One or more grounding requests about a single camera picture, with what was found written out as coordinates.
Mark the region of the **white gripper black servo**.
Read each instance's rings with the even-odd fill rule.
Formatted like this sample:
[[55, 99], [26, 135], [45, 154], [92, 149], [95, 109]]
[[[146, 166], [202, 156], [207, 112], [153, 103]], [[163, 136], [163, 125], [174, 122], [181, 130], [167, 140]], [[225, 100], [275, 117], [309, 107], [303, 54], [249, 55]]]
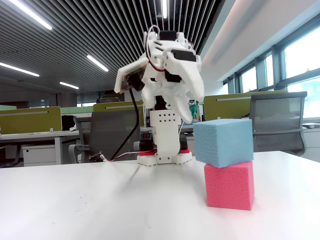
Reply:
[[153, 46], [149, 53], [151, 94], [163, 96], [171, 109], [190, 124], [193, 117], [186, 94], [191, 92], [197, 101], [204, 99], [200, 56], [183, 46]]

